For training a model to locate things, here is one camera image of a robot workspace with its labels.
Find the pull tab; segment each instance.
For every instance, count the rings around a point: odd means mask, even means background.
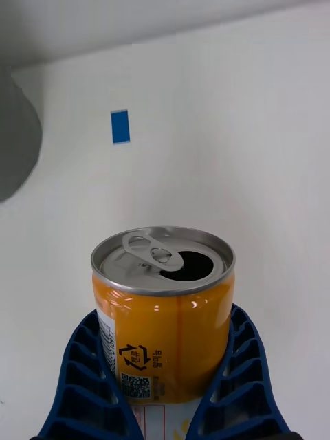
[[[133,248],[129,244],[131,239],[147,240],[149,246],[144,249]],[[153,237],[148,234],[130,232],[122,237],[122,247],[129,254],[137,256],[147,264],[161,270],[174,272],[180,270],[184,266],[184,260],[178,252],[171,249],[165,243],[153,239]]]

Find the gray object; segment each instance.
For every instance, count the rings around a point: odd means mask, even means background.
[[[0,203],[24,184],[36,166],[42,129],[38,115],[10,69],[0,66]]]

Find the can opening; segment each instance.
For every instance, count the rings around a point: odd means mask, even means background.
[[[161,270],[160,274],[164,278],[174,281],[196,281],[212,272],[214,264],[208,256],[190,250],[181,251],[179,254],[184,260],[184,266],[175,272]]]

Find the can rim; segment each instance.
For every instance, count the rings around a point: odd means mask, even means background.
[[[136,294],[141,296],[183,296],[183,295],[189,295],[189,294],[195,294],[197,292],[202,292],[205,290],[210,289],[211,287],[214,287],[217,284],[222,283],[234,270],[234,266],[236,263],[236,256],[234,253],[234,250],[231,248],[230,245],[223,239],[220,239],[214,234],[211,234],[209,232],[205,232],[203,230],[198,230],[194,228],[185,228],[181,226],[174,226],[174,227],[168,227],[168,226],[157,226],[156,228],[171,228],[174,230],[181,230],[181,231],[191,231],[192,233],[195,232],[197,234],[203,234],[211,241],[217,242],[221,245],[222,250],[226,250],[227,254],[230,256],[230,265],[227,268],[226,271],[224,271],[218,278],[211,280],[209,283],[206,283],[205,285],[198,285],[198,286],[187,286],[185,281],[181,281],[182,283],[182,289],[149,289],[145,287],[132,287],[130,285],[124,285],[122,283],[117,283],[109,278],[107,278],[100,270],[100,267],[102,265],[102,262],[110,255],[112,251],[114,251],[113,248],[107,251],[104,250],[104,247],[106,247],[106,244],[110,242],[110,240],[114,240],[116,238],[123,237],[125,234],[128,234],[130,232],[137,232],[143,229],[149,229],[150,227],[145,228],[134,228],[131,230],[127,230],[124,232],[120,232],[118,234],[112,235],[105,240],[103,240],[99,245],[95,247],[91,254],[91,267],[93,270],[93,274],[102,281],[105,285],[113,287],[115,289],[120,290],[121,292],[127,292],[130,294]]]

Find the blue rectangle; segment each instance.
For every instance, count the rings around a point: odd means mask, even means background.
[[[130,142],[129,137],[129,112],[127,110],[113,111],[111,113],[112,142],[121,144]]]

